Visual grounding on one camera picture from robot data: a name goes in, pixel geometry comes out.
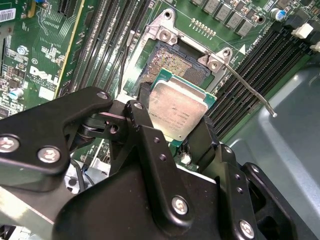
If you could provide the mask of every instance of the connector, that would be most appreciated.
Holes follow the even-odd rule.
[[[318,41],[318,42],[316,43],[316,45],[311,45],[310,48],[311,48],[313,51],[320,52],[320,41]]]
[[[310,24],[305,23],[297,29],[293,30],[291,34],[293,36],[296,36],[297,38],[306,39],[313,29],[314,28],[310,26]]]

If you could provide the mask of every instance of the green circuit board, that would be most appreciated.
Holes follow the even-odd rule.
[[[134,23],[137,23],[140,16],[142,17],[139,19],[128,51],[128,68],[123,78],[125,82],[123,89],[131,96],[136,94],[134,86],[145,69],[158,40],[149,39],[144,44],[137,61],[132,63],[131,59],[143,40],[142,36],[147,26],[166,9],[171,9],[175,13],[174,27],[201,46],[211,52],[218,52],[226,47],[231,48],[232,58],[229,65],[234,69],[275,22],[270,17],[271,9],[284,9],[287,16],[301,10],[308,19],[317,22],[319,22],[318,14],[320,13],[320,3],[313,0],[308,5],[301,4],[300,0],[279,0],[278,2],[275,0],[225,0],[219,1],[220,6],[212,14],[204,11],[208,0],[109,1],[108,14],[102,14],[100,17],[105,18],[106,22],[108,16],[114,16],[114,18],[110,17],[108,29],[104,26],[106,35],[99,35],[98,39],[99,41],[103,39],[102,43],[109,44],[111,47],[101,44],[97,49],[98,54],[90,59],[90,64],[94,68],[83,80],[81,75],[76,75],[75,72],[80,63],[89,63],[89,59],[82,58],[82,54],[91,33],[90,30],[95,28],[93,19],[103,0],[71,1],[75,3],[74,11],[68,16],[59,12],[63,2],[61,0],[46,0],[37,4],[34,0],[4,1],[5,3],[0,3],[0,16],[1,11],[8,9],[15,9],[15,16],[8,15],[6,21],[0,21],[0,27],[14,23],[14,31],[3,40],[0,76],[1,118],[93,84],[114,96],[118,88],[119,59],[123,54],[124,39],[128,36],[130,29],[136,27]],[[30,15],[33,6],[35,6],[34,14]],[[239,27],[227,26],[230,17],[223,21],[217,19],[217,14],[223,6],[228,6],[230,9],[229,16],[236,12],[241,15],[241,21],[249,22],[251,29],[248,33],[241,32]],[[81,67],[81,71],[85,74],[87,68]],[[205,90],[213,79],[212,75],[207,76],[198,87]],[[23,95],[18,99],[11,99],[9,93],[15,88],[20,88]],[[97,139],[92,145],[76,152],[74,157],[82,160],[85,156],[103,158],[107,151],[108,142],[101,143],[101,140]]]

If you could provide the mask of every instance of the white label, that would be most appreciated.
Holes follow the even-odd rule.
[[[55,92],[51,91],[43,86],[39,90],[39,98],[47,99],[49,101],[53,100],[55,97]]]
[[[16,17],[15,8],[10,8],[10,9],[0,11],[0,23],[15,19],[15,17]]]

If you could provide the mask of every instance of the silver screw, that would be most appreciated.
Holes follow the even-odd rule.
[[[251,227],[251,225],[247,221],[241,220],[239,224],[240,224],[240,228],[242,230],[242,233],[248,239],[253,239],[255,237],[255,232],[254,232],[253,228]]]
[[[175,196],[172,198],[172,207],[177,214],[185,215],[188,212],[188,205],[181,197]]]
[[[228,153],[232,154],[232,150],[230,149],[230,147],[225,146],[224,148],[225,148],[225,150],[226,150]]]
[[[252,167],[253,171],[255,171],[256,173],[259,172],[259,169],[255,165],[251,165],[251,167]]]
[[[100,91],[96,94],[99,98],[102,98],[102,99],[108,99],[108,96],[106,95],[105,92],[103,91]]]
[[[0,153],[11,153],[18,149],[19,141],[12,136],[0,137]]]
[[[144,108],[144,107],[141,105],[140,102],[135,102],[133,105],[134,105],[137,109],[143,109],[143,108]]]
[[[38,158],[47,164],[52,164],[60,159],[60,152],[53,147],[44,147],[38,151]]]

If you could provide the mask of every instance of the mounting hole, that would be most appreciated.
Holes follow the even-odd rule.
[[[242,190],[242,188],[237,187],[237,188],[236,188],[236,190],[238,191],[238,193],[240,193],[240,194],[244,194],[244,191]]]
[[[116,133],[118,132],[118,130],[119,130],[119,127],[118,127],[117,125],[112,125],[112,126],[110,127],[109,132],[110,132],[111,134],[116,134]]]
[[[73,187],[73,186],[75,186],[75,185],[77,184],[77,180],[74,179],[74,178],[71,178],[68,183],[69,183],[69,185],[70,185],[71,187]]]
[[[260,16],[256,21],[257,24],[263,24],[265,22],[265,16]]]
[[[169,11],[166,11],[164,13],[164,18],[167,19],[167,20],[171,19],[171,13]]]
[[[224,57],[229,57],[230,56],[230,51],[229,50],[224,50],[223,51],[223,56]]]
[[[160,158],[161,161],[167,160],[166,155],[164,155],[164,154],[161,154],[161,155],[159,156],[159,158]]]

